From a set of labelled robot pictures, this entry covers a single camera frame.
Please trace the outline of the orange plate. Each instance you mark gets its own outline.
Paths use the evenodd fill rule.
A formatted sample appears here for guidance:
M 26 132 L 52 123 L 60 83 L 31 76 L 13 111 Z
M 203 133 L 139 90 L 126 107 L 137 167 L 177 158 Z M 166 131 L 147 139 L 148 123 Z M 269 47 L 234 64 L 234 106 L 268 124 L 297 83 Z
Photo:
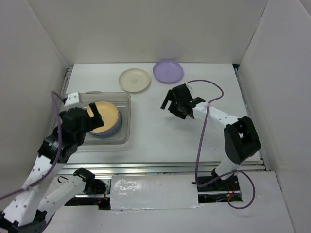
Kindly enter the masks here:
M 95 102 L 95 105 L 97 107 L 99 114 L 102 117 L 104 125 L 94 129 L 93 131 L 91 131 L 91 133 L 93 134 L 107 133 L 109 130 L 112 130 L 113 127 L 117 125 L 120 119 L 119 110 L 114 104 L 106 101 Z

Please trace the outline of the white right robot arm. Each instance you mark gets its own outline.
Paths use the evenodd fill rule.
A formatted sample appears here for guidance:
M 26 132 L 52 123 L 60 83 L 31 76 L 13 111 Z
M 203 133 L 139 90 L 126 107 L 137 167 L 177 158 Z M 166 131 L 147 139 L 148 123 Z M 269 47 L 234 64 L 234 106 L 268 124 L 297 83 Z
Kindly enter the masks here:
M 250 117 L 232 116 L 211 105 L 213 102 L 220 100 L 224 96 L 224 92 L 216 83 L 210 82 L 210 84 L 220 90 L 220 96 L 209 101 L 201 97 L 194 98 L 189 83 L 185 83 L 168 90 L 160 108 L 168 109 L 171 114 L 181 119 L 190 117 L 203 121 L 195 162 L 195 173 L 198 173 L 206 126 L 210 125 L 217 130 L 223 131 L 225 157 L 213 169 L 210 181 L 200 183 L 196 175 L 194 182 L 199 188 L 212 185 L 217 190 L 223 190 L 241 164 L 261 149 L 261 142 Z

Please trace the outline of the cream plate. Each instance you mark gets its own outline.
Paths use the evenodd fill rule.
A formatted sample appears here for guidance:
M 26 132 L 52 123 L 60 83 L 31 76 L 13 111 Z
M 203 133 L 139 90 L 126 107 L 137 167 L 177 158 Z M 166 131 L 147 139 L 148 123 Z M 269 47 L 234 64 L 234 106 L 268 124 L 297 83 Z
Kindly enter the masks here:
M 129 93 L 139 93 L 148 88 L 151 77 L 143 69 L 131 68 L 119 76 L 119 85 L 122 90 Z

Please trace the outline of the purple plate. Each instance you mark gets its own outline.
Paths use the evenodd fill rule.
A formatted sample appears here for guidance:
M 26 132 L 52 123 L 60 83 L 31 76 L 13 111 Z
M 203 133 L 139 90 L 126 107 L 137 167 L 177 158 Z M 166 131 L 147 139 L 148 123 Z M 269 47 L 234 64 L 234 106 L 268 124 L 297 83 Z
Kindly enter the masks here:
M 182 66 L 173 60 L 161 60 L 153 67 L 154 77 L 162 83 L 176 83 L 184 76 Z
M 109 116 L 104 119 L 104 126 L 96 129 L 97 131 L 94 132 L 100 136 L 109 136 L 114 134 L 120 127 L 122 123 L 122 117 L 119 116 Z

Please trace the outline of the pink plate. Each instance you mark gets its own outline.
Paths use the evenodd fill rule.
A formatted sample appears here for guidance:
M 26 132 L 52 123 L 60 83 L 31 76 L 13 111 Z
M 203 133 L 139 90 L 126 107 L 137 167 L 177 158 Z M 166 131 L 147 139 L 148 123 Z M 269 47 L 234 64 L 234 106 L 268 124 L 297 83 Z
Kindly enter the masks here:
M 122 117 L 119 116 L 116 122 L 112 125 L 108 125 L 107 121 L 105 122 L 105 125 L 103 127 L 99 127 L 91 132 L 91 134 L 99 137 L 108 137 L 112 134 L 114 134 L 122 124 Z

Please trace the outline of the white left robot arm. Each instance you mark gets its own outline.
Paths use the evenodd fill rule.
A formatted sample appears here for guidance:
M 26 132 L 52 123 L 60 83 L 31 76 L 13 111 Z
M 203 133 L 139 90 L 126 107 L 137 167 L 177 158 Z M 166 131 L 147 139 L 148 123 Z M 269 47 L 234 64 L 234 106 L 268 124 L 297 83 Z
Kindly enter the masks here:
M 88 132 L 104 125 L 95 103 L 89 107 L 70 108 L 59 113 L 57 126 L 38 150 L 35 164 L 14 199 L 0 213 L 0 228 L 9 233 L 41 233 L 55 212 L 79 192 L 92 193 L 96 188 L 95 175 L 80 168 L 60 188 L 46 192 L 60 170 L 82 145 Z

